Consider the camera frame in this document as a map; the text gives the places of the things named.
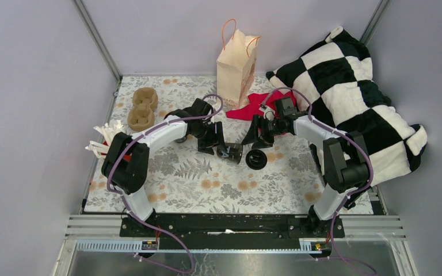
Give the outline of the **black cup lid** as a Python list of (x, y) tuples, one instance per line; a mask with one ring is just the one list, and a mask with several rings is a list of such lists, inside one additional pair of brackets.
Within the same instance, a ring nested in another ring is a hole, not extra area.
[(250, 150), (245, 160), (247, 166), (252, 170), (262, 170), (268, 162), (266, 154), (260, 149)]

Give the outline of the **dark translucent coffee cup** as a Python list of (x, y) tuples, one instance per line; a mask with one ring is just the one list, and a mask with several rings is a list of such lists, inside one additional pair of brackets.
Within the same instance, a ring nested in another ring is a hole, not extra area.
[(226, 143), (224, 148), (217, 147), (216, 154), (222, 160), (239, 164), (242, 159), (243, 146), (239, 143)]

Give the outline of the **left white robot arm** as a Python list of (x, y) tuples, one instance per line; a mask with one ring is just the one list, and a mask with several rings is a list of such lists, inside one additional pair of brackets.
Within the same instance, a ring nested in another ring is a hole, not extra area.
[(101, 173), (107, 178), (107, 189), (121, 196), (135, 218), (133, 228), (141, 236), (151, 235), (156, 223), (150, 217), (154, 207), (144, 188), (150, 156), (187, 136), (197, 139), (199, 152), (214, 155), (216, 148), (225, 150), (222, 122), (211, 119), (217, 113), (212, 105), (197, 98), (190, 107), (168, 113), (159, 124), (134, 135), (119, 132), (109, 143)]

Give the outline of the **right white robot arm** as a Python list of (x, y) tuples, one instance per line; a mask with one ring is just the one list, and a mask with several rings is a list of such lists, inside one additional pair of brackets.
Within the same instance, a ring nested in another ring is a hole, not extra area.
[(329, 229), (329, 220), (338, 213), (351, 192), (363, 187), (371, 176), (364, 140), (360, 134), (346, 134), (301, 112), (291, 97), (275, 100), (273, 119), (255, 114), (242, 140), (253, 149), (269, 148), (275, 136), (290, 133), (309, 141), (323, 151), (323, 177), (326, 187), (321, 198), (310, 208), (307, 229), (316, 237)]

